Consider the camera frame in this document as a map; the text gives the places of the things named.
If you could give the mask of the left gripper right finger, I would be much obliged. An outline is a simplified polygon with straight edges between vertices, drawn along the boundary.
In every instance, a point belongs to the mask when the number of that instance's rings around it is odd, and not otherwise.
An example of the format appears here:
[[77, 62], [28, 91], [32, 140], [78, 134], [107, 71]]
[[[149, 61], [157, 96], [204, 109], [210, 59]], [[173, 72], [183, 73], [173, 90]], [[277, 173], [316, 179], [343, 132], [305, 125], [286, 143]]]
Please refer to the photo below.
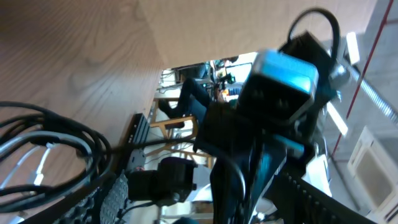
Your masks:
[[120, 213], [128, 198], [127, 177], [122, 173], [112, 184], [105, 196], [99, 212], [100, 224], [113, 224], [120, 221]]

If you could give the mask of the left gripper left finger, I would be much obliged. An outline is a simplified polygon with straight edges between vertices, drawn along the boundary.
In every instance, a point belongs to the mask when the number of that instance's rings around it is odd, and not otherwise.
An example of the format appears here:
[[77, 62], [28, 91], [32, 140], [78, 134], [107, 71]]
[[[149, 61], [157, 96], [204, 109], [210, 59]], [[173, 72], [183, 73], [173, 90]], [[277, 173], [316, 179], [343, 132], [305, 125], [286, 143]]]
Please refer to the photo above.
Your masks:
[[22, 221], [22, 224], [91, 222], [100, 214], [101, 193], [108, 191], [114, 181], [115, 174], [105, 174], [51, 207]]

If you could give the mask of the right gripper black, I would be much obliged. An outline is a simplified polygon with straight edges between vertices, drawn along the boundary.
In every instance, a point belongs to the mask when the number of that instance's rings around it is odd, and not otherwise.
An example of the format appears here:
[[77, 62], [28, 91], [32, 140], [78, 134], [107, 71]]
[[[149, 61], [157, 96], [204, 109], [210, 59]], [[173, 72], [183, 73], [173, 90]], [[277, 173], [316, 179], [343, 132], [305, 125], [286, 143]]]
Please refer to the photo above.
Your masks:
[[284, 223], [374, 224], [308, 182], [278, 175], [288, 167], [303, 174], [314, 157], [313, 144], [290, 126], [211, 103], [193, 149], [216, 158], [210, 174], [214, 223], [249, 223], [273, 181], [273, 203]]

